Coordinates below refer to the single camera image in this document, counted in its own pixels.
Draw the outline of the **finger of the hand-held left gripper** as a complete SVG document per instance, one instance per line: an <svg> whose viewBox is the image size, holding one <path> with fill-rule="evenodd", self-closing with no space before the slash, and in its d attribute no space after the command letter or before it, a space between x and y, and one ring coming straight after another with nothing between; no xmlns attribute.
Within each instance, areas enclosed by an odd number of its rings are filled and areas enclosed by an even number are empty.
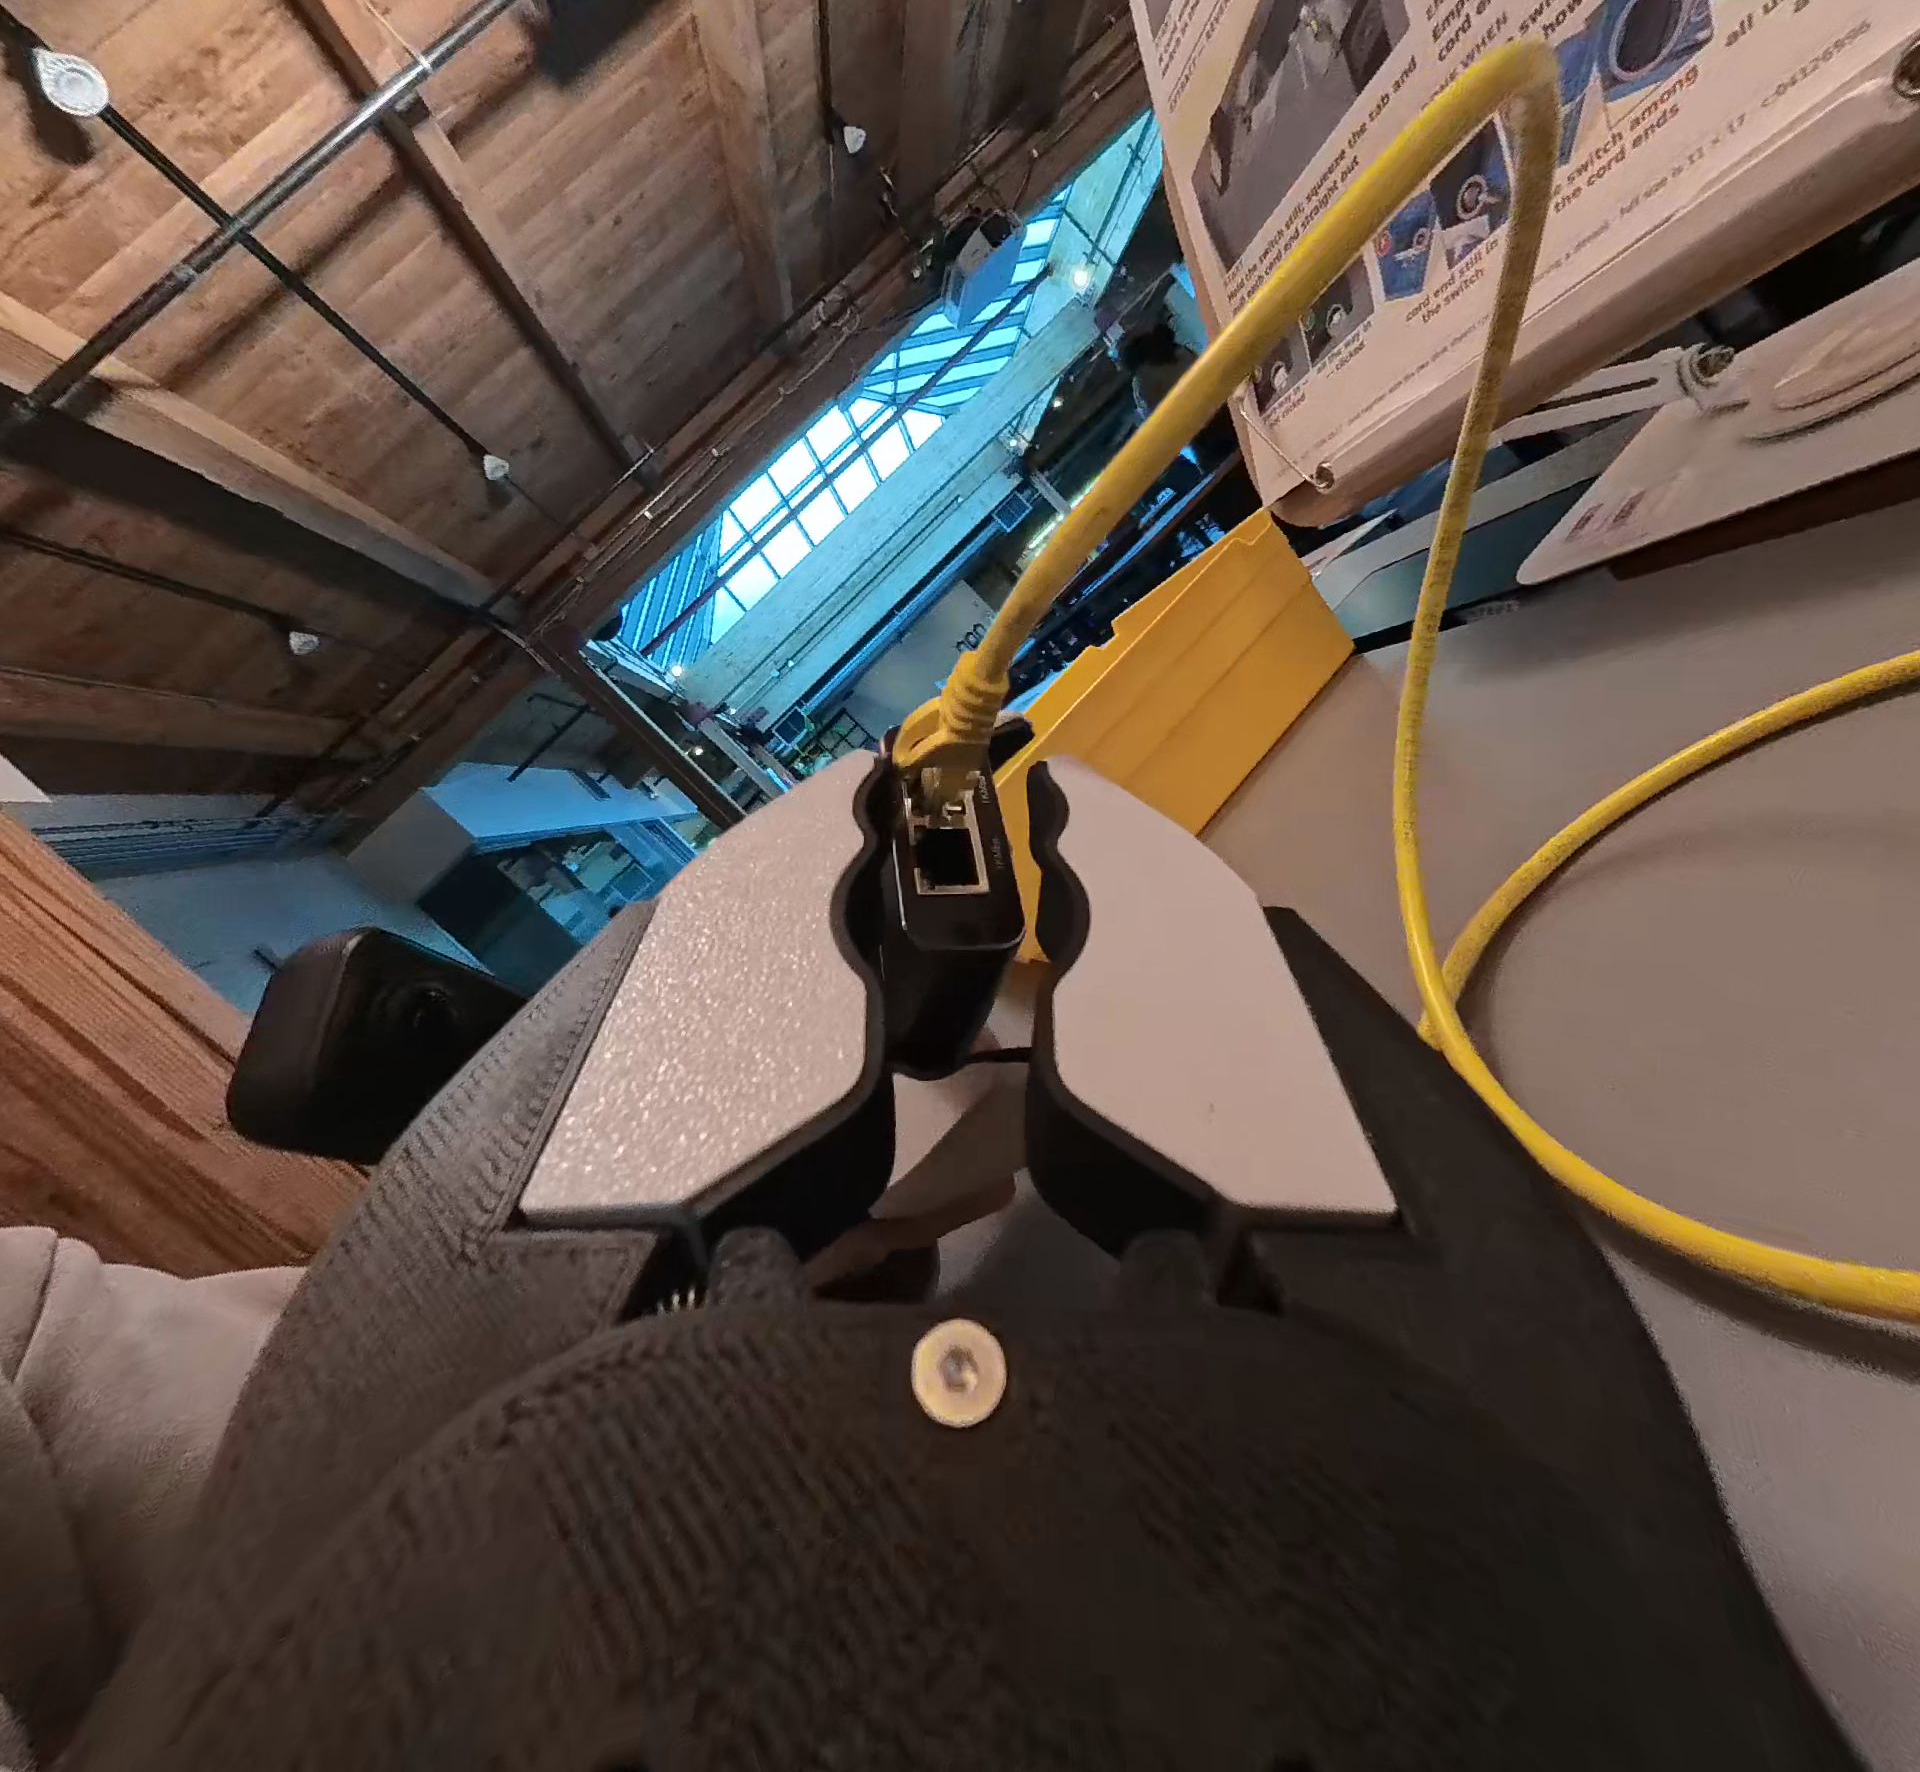
<svg viewBox="0 0 1920 1772"><path fill-rule="evenodd" d="M1025 1166L1025 1067L894 1080L894 1177L878 1220L982 1220L1012 1203Z"/></svg>

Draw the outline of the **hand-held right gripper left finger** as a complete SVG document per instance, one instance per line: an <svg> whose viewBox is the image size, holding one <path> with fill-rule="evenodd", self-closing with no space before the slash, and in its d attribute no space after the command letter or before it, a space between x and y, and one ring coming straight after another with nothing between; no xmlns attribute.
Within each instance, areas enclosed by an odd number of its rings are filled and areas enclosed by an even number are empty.
<svg viewBox="0 0 1920 1772"><path fill-rule="evenodd" d="M659 899L519 1191L523 1226L863 1226L894 1174L855 903L875 751L713 836Z"/></svg>

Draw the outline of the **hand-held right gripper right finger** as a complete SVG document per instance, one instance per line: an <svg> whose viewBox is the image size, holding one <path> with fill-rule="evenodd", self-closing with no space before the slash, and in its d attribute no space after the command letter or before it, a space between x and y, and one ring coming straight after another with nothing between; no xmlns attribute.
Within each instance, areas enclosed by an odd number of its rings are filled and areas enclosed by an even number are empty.
<svg viewBox="0 0 1920 1772"><path fill-rule="evenodd" d="M1065 1220L1396 1220L1257 894L1082 759L1025 777L1025 1163Z"/></svg>

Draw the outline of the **black ethernet splitter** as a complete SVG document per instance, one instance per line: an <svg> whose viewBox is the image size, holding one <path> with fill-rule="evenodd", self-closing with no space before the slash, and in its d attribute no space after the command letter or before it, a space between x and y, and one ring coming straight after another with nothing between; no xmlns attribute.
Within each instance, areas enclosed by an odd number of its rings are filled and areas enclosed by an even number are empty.
<svg viewBox="0 0 1920 1772"><path fill-rule="evenodd" d="M899 1076L931 1084L968 1061L1025 938L1017 850L991 771L947 800L899 777L884 812L884 1040Z"/></svg>

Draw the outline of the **yellow storage bin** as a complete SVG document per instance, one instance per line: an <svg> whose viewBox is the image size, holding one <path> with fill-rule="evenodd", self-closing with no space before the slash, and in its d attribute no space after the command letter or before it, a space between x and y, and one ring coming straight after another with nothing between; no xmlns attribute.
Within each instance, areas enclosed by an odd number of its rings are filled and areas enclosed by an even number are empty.
<svg viewBox="0 0 1920 1772"><path fill-rule="evenodd" d="M1349 659L1353 638L1265 511L1156 585L1102 646L1082 650L1025 711L1032 741L998 763L1025 919L1017 963L1045 959L1025 817L1032 763L1078 759L1196 836Z"/></svg>

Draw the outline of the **person's left forearm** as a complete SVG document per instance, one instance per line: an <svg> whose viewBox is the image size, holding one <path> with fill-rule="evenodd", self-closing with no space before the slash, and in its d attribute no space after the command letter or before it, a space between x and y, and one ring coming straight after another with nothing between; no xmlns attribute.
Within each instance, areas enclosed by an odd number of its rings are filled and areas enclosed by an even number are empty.
<svg viewBox="0 0 1920 1772"><path fill-rule="evenodd" d="M191 1548L299 1264L177 1278L0 1232L0 1766L46 1769Z"/></svg>

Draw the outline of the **person's left hand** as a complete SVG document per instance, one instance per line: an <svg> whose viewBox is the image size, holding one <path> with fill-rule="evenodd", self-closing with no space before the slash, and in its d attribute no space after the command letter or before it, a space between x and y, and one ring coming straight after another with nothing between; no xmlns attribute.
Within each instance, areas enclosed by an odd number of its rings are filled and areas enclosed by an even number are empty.
<svg viewBox="0 0 1920 1772"><path fill-rule="evenodd" d="M922 1303L938 1288L938 1218L869 1218L803 1263L803 1288L837 1303Z"/></svg>

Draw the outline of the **white clipboard stand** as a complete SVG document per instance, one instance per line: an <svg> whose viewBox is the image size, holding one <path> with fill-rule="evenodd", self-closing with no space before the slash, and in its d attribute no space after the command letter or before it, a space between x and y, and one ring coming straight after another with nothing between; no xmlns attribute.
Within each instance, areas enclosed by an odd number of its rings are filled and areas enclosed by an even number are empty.
<svg viewBox="0 0 1920 1772"><path fill-rule="evenodd" d="M1920 444L1920 264L1741 353L1600 469L1518 562L1514 585L1558 585L1597 562L1776 508Z"/></svg>

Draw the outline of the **black ceiling pipe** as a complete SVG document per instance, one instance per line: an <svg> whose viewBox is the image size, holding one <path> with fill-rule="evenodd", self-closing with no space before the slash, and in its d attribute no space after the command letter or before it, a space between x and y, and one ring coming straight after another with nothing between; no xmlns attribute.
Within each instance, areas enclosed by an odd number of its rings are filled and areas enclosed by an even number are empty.
<svg viewBox="0 0 1920 1772"><path fill-rule="evenodd" d="M240 213L221 213L216 227L191 245L177 268L155 285L131 297L95 340L65 354L32 393L26 409L13 413L10 430L26 430L36 417L60 409L85 380L100 366L172 304L181 304L203 272L213 272L231 248L267 257L257 227L295 196L304 196L335 160L345 160L362 134L383 130L400 153L411 141L411 121L430 120L423 88L445 69L460 50L492 32L523 0L479 0L470 5L443 38L383 78L337 125L329 125L312 153L304 153L281 174L273 174Z"/></svg>

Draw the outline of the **instruction sheet clipboard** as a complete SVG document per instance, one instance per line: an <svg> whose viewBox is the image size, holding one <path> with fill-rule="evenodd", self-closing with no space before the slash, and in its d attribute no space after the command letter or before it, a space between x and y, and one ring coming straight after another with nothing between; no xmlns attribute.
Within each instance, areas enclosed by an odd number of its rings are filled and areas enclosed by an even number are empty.
<svg viewBox="0 0 1920 1772"><path fill-rule="evenodd" d="M1126 0L1234 425L1343 515L1454 448L1524 194L1524 413L1916 184L1920 0Z"/></svg>

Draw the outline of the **black lamp rail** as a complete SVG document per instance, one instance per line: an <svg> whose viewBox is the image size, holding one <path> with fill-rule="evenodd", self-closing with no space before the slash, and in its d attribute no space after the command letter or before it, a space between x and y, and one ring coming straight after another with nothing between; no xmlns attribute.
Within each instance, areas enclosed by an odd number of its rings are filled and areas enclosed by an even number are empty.
<svg viewBox="0 0 1920 1772"><path fill-rule="evenodd" d="M0 11L5 46L13 46L26 59L29 69L29 96L36 105L50 114L65 120L51 110L32 78L32 50L46 46L32 25L26 25L13 10ZM143 160L155 174L164 174L177 196L185 196L216 231L231 226L227 208L213 200L213 194L191 179L166 153L159 153L113 102L100 120L112 141L119 141L133 160ZM235 231L227 248L244 248L273 280L281 295L299 297L313 319L322 319L358 359L369 359L396 393L406 393L423 417L433 417L479 466L479 454L492 454L483 441L470 436L470 430L435 406L396 359L387 359L353 319L345 319L304 272L295 272L273 248L267 248L254 231ZM80 385L100 374L112 353L96 353L85 366L78 359L60 359L22 406L22 413L10 417L10 433L29 430L36 417L50 417L60 409Z"/></svg>

